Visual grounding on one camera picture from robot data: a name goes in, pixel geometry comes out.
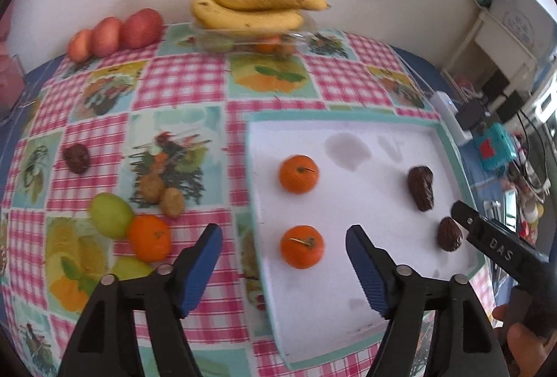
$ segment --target clear plastic container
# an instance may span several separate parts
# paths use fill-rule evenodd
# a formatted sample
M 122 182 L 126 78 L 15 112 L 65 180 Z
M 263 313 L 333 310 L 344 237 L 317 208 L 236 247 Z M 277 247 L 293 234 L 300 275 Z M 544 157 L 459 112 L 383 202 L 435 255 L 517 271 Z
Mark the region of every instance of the clear plastic container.
M 210 30 L 197 21 L 191 24 L 191 30 L 195 45 L 202 53 L 256 52 L 288 57 L 307 50 L 317 25 L 309 15 L 304 14 L 304 24 L 300 29 L 286 33 Z

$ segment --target water stain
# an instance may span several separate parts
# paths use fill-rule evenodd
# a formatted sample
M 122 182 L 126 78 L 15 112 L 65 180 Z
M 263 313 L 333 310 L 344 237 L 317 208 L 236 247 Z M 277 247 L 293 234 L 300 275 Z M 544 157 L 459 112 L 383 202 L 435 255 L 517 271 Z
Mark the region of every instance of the water stain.
M 348 301 L 348 306 L 350 307 L 351 311 L 354 311 L 358 308 L 365 307 L 368 305 L 368 302 L 363 298 L 350 298 Z
M 395 163 L 402 163 L 404 158 L 402 156 L 402 151 L 400 150 L 400 146 L 403 143 L 397 141 L 396 139 L 393 141 L 394 142 L 391 142 L 390 139 L 384 136 L 377 137 L 377 142 L 379 143 L 379 146 L 381 147 L 381 149 L 385 151 L 387 156 Z
M 339 167 L 355 172 L 371 160 L 371 151 L 358 136 L 349 132 L 335 133 L 325 140 L 325 153 Z

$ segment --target checkered tablecloth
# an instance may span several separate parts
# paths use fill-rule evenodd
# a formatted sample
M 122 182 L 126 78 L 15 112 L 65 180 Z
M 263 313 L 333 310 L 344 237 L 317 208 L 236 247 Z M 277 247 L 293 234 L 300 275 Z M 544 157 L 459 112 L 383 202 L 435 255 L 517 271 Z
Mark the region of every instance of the checkered tablecloth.
M 136 135 L 154 138 L 172 129 L 173 119 L 168 118 L 173 114 L 197 127 L 205 121 L 203 126 L 212 133 L 212 152 L 219 156 L 213 158 L 213 178 L 205 183 L 199 204 L 189 203 L 182 216 L 165 219 L 173 236 L 168 262 L 195 243 L 208 223 L 217 223 L 224 231 L 222 253 L 201 303 L 182 322 L 194 355 L 229 365 L 230 376 L 348 377 L 369 369 L 378 345 L 316 368 L 288 371 L 268 328 L 264 303 L 254 300 L 248 288 L 243 263 L 242 218 L 249 217 L 250 204 L 244 147 L 247 114 L 373 108 L 438 120 L 389 46 L 337 30 L 321 34 L 335 43 L 333 47 L 310 46 L 288 62 L 275 63 L 268 56 L 254 60 L 252 55 L 198 53 L 184 44 L 191 31 L 179 24 L 166 27 L 159 44 L 138 51 L 121 51 L 84 66 L 62 61 L 45 83 L 40 106 L 16 146 L 1 204 L 8 231 L 8 265 L 0 279 L 7 329 L 35 375 L 44 375 L 48 368 L 41 368 L 30 355 L 26 323 L 40 333 L 58 366 L 77 319 L 76 313 L 64 311 L 47 287 L 49 222 L 86 220 L 88 203 L 97 193 L 126 192 L 131 149 L 141 148 L 134 146 Z M 266 71 L 257 68 L 265 64 L 270 64 Z M 275 80 L 274 73 L 286 75 Z M 115 74 L 127 81 L 115 83 L 111 78 Z M 74 143 L 84 144 L 91 154 L 91 167 L 82 176 L 72 174 L 61 156 L 61 150 Z M 110 262 L 133 255 L 126 241 L 109 242 Z M 471 283 L 491 312 L 494 300 L 487 267 Z M 145 316 L 136 313 L 135 320 L 142 356 L 148 356 Z

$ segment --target tablecloth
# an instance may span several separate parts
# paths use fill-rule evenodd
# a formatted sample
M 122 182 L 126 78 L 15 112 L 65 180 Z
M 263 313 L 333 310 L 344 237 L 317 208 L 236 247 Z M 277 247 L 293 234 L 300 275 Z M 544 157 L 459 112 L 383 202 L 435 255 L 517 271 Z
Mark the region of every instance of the tablecloth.
M 20 357 L 35 375 L 56 373 L 79 316 L 71 291 L 83 289 L 53 289 L 54 282 L 66 281 L 58 270 L 61 259 L 72 259 L 83 275 L 98 280 L 117 256 L 132 255 L 126 241 L 110 241 L 92 228 L 86 212 L 91 198 L 113 192 L 136 212 L 157 213 L 138 196 L 138 175 L 165 146 L 194 143 L 196 151 L 169 179 L 188 203 L 177 220 L 166 219 L 173 235 L 169 262 L 208 223 L 223 227 L 225 241 L 199 307 L 182 322 L 190 347 L 204 375 L 289 375 L 272 340 L 258 280 L 245 116 L 269 109 L 361 108 L 438 120 L 389 46 L 338 30 L 320 30 L 306 53 L 286 60 L 199 53 L 187 23 L 169 25 L 160 43 L 140 50 L 78 65 L 63 59 L 27 108 L 1 204 L 8 264 L 0 282 L 6 327 Z M 60 150 L 73 143 L 91 152 L 84 176 L 71 174 L 62 160 Z M 471 283 L 491 312 L 486 266 Z M 146 320 L 135 317 L 146 375 L 157 375 Z M 359 375 L 377 350 L 374 345 L 294 374 Z

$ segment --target red fruit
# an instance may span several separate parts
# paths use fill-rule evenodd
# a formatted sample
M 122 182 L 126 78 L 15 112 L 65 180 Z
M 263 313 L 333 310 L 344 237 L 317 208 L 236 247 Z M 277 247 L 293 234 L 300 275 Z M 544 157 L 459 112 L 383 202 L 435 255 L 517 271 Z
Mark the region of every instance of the red fruit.
M 158 42 L 163 34 L 163 16 L 154 9 L 142 9 L 130 16 L 122 27 L 126 48 L 142 48 Z
M 93 29 L 93 55 L 105 58 L 120 48 L 122 22 L 116 17 L 107 17 Z
M 93 31 L 91 30 L 76 32 L 68 44 L 68 58 L 77 63 L 87 61 L 93 54 L 92 38 Z

